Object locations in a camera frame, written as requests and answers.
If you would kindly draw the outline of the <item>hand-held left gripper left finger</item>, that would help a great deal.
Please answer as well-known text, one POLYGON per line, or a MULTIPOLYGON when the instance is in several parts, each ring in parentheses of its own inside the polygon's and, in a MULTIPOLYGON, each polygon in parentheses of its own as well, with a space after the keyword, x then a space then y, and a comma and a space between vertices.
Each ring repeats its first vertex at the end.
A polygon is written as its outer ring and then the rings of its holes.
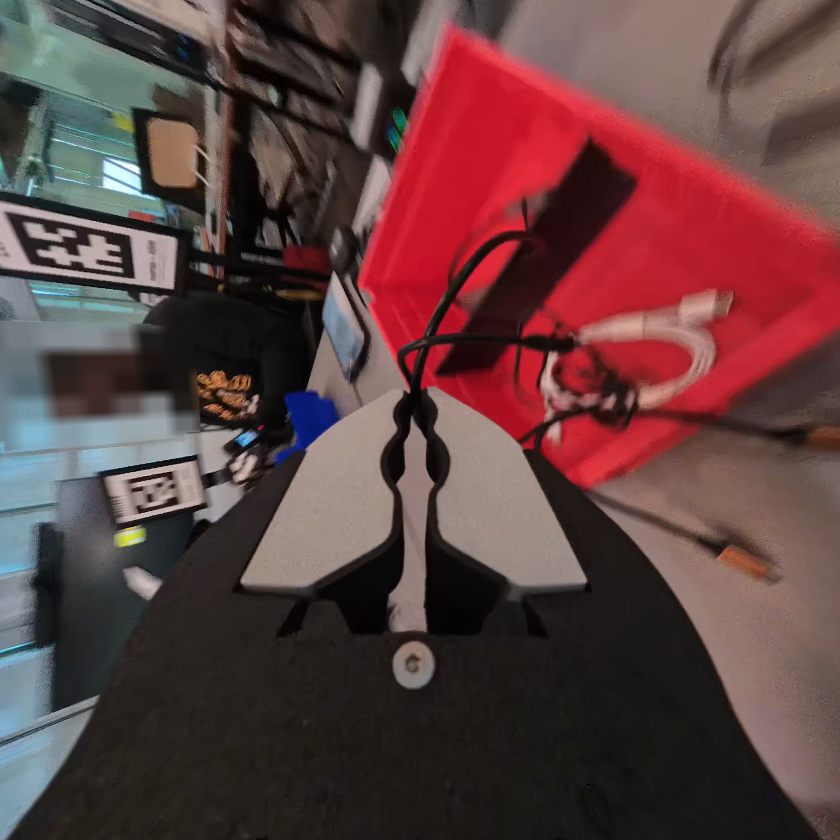
POLYGON ((241 589, 332 602, 353 634, 386 634, 404 572, 397 484, 411 423, 409 395, 391 390, 318 437, 292 470, 241 589))

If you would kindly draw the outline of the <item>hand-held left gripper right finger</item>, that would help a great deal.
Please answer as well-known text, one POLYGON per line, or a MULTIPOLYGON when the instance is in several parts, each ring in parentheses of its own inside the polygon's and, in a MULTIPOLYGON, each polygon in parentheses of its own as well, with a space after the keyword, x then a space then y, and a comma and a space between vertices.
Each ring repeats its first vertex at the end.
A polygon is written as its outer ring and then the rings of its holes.
POLYGON ((433 386, 422 393, 427 504, 424 610, 432 635, 478 635, 504 602, 589 582, 521 445, 433 386))

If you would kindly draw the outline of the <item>blue plastic bin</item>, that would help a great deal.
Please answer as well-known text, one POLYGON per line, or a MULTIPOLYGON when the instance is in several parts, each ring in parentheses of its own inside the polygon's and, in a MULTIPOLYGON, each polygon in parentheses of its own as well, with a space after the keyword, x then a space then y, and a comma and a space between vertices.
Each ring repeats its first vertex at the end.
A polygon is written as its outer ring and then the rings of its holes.
POLYGON ((293 454, 306 451, 316 439, 340 421, 332 401, 314 391, 289 393, 286 405, 293 435, 291 443, 276 453, 274 467, 283 464, 293 454))

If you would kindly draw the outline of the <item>red plastic bin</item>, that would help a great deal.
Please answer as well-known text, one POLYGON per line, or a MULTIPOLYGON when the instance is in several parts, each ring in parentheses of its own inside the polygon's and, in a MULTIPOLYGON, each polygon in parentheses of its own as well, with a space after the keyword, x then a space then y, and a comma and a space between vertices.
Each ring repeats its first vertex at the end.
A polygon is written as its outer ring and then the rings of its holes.
MULTIPOLYGON (((588 136, 637 180, 634 194, 562 279, 525 332, 582 334, 625 313, 733 294, 709 326, 710 371, 668 407, 722 413, 838 330, 838 245, 693 150, 448 27, 407 124, 360 289, 387 346, 419 339, 456 248, 520 228, 519 203, 555 186, 588 136)), ((488 257, 441 331, 466 325, 516 246, 488 257)))

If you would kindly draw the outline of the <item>printed marker tag board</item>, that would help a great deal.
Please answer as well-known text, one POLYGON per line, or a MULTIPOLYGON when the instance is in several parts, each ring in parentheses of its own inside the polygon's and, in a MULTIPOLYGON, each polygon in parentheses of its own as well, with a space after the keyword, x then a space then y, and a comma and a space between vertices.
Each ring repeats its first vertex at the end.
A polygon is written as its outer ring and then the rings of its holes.
POLYGON ((192 244, 177 228, 1 193, 3 277, 179 294, 192 244))
POLYGON ((98 473, 111 519, 118 528, 146 524, 207 507, 196 455, 98 473))

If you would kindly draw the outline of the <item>dark grey cabinet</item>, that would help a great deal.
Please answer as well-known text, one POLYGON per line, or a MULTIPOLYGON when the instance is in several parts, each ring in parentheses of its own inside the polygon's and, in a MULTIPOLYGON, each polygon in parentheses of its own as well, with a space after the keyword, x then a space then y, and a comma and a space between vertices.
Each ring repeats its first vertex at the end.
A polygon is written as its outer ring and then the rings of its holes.
POLYGON ((97 478, 62 480, 53 521, 35 526, 35 642, 51 649, 49 709, 95 697, 106 688, 146 602, 123 570, 163 578, 186 551, 194 516, 181 512, 144 526, 138 543, 118 546, 97 478))

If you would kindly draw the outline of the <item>black bin divider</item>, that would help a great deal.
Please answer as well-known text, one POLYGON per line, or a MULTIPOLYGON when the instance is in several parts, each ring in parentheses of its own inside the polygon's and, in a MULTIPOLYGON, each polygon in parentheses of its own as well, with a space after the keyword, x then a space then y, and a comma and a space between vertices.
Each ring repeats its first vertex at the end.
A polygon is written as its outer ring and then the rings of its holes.
POLYGON ((443 335, 441 328, 481 264, 504 245, 512 255, 479 298, 448 345, 437 368, 441 375, 483 371, 512 345, 518 330, 535 316, 585 252, 605 232, 636 190, 637 180, 622 169, 592 136, 587 136, 570 168, 542 194, 542 205, 530 220, 527 197, 519 204, 521 227, 507 227, 478 240, 468 234, 451 259, 447 286, 423 332, 424 339, 443 335))

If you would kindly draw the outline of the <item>storage shelf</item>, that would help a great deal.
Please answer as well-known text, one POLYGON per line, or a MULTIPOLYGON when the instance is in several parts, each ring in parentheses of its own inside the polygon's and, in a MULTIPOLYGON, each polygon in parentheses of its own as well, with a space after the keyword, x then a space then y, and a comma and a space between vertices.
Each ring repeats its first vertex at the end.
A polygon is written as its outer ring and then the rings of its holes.
POLYGON ((314 2, 232 2, 228 55, 241 139, 233 221, 258 245, 327 246, 348 224, 372 153, 351 135, 361 63, 317 38, 314 2))

